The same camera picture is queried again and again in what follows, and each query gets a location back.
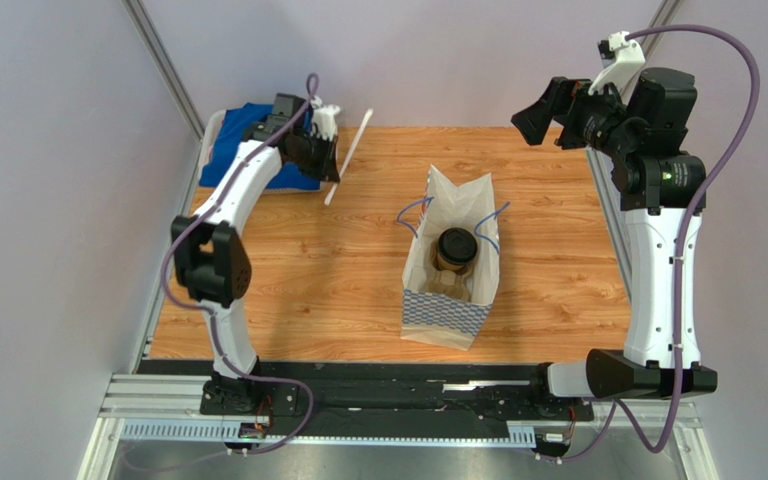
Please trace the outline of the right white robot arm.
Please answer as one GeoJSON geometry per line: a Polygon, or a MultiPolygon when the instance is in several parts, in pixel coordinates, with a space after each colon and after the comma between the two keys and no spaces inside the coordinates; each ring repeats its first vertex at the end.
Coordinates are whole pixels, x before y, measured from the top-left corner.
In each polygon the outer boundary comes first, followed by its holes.
{"type": "Polygon", "coordinates": [[[531,145],[558,123],[560,148],[588,148],[611,160],[629,241],[631,319],[624,346],[545,365],[543,384],[552,396],[667,399],[717,388],[716,371],[701,362],[691,295],[705,207],[697,190],[707,173],[682,143],[697,97],[694,77],[669,68],[645,69],[628,101],[613,85],[557,76],[512,118],[531,145]]]}

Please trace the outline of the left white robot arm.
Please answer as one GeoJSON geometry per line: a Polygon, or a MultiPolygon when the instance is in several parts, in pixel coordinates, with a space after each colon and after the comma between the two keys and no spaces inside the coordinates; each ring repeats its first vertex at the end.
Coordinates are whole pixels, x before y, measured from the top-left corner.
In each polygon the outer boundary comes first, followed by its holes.
{"type": "Polygon", "coordinates": [[[188,295],[176,304],[202,313],[213,351],[213,386],[251,396],[264,377],[255,372],[244,298],[253,276],[243,245],[246,223],[285,166],[314,183],[337,183],[338,117],[342,109],[316,95],[279,94],[263,112],[217,138],[227,168],[211,174],[215,189],[190,216],[171,224],[164,260],[188,295]]]}

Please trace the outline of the grey pulp cup carrier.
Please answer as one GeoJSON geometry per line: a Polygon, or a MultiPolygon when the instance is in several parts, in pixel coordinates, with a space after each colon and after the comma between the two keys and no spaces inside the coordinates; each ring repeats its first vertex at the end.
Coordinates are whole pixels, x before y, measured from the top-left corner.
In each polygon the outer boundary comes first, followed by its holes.
{"type": "Polygon", "coordinates": [[[426,280],[423,291],[463,302],[469,302],[471,298],[465,276],[452,270],[435,270],[426,280]]]}

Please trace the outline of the brown paper coffee cup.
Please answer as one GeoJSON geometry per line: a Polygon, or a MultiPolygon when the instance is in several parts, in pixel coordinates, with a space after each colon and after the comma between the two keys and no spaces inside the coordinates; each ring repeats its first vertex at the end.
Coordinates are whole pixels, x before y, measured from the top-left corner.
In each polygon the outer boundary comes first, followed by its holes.
{"type": "Polygon", "coordinates": [[[431,264],[436,270],[452,270],[463,275],[474,265],[478,256],[478,244],[475,240],[464,243],[433,243],[431,264]]]}

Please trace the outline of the black plastic cup lid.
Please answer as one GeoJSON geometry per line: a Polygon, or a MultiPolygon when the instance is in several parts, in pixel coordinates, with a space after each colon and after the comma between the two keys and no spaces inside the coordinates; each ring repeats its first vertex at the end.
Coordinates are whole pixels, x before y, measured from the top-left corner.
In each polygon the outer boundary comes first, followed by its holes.
{"type": "Polygon", "coordinates": [[[478,254],[478,243],[468,230],[455,227],[443,231],[436,242],[437,258],[450,265],[465,266],[478,254]]]}

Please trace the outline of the blue checkered paper bag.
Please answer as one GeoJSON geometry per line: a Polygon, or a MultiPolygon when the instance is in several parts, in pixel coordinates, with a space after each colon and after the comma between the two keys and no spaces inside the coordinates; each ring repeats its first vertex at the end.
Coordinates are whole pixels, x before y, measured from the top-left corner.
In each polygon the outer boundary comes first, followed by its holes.
{"type": "Polygon", "coordinates": [[[485,174],[461,185],[437,167],[429,168],[425,195],[405,206],[397,222],[412,235],[402,273],[401,332],[403,340],[466,351],[473,344],[494,305],[500,283],[501,246],[498,217],[507,209],[495,200],[492,177],[485,174]],[[431,264],[433,243],[449,229],[473,234],[478,256],[463,274],[469,302],[423,291],[436,270],[431,264]]]}

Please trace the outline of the white straw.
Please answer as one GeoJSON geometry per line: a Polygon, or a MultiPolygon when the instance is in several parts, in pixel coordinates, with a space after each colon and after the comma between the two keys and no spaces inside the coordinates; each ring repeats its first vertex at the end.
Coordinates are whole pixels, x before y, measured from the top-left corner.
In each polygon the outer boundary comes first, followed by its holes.
{"type": "MultiPolygon", "coordinates": [[[[346,153],[344,162],[343,162],[343,164],[342,164],[342,166],[340,168],[340,171],[339,171],[340,179],[344,178],[344,176],[345,176],[345,174],[347,172],[348,166],[349,166],[351,160],[353,159],[353,156],[354,156],[354,154],[355,154],[355,152],[356,152],[356,150],[357,150],[357,148],[359,146],[359,143],[360,143],[360,141],[361,141],[361,139],[362,139],[362,137],[363,137],[363,135],[365,133],[365,130],[366,130],[366,128],[367,128],[367,126],[368,126],[368,124],[369,124],[369,122],[370,122],[370,120],[371,120],[373,115],[374,115],[374,109],[373,108],[369,108],[369,109],[366,110],[366,112],[365,112],[365,114],[364,114],[364,116],[363,116],[363,118],[361,120],[361,123],[360,123],[360,125],[359,125],[359,127],[358,127],[358,129],[357,129],[357,131],[356,131],[356,133],[355,133],[355,135],[353,137],[353,139],[352,139],[352,143],[351,143],[351,145],[350,145],[350,147],[349,147],[349,149],[348,149],[348,151],[346,153]]],[[[327,195],[326,195],[326,197],[324,199],[324,205],[325,206],[330,206],[331,205],[332,200],[333,200],[333,198],[334,198],[334,196],[335,196],[339,186],[340,186],[340,183],[334,183],[332,185],[331,189],[329,190],[329,192],[327,193],[327,195]]]]}

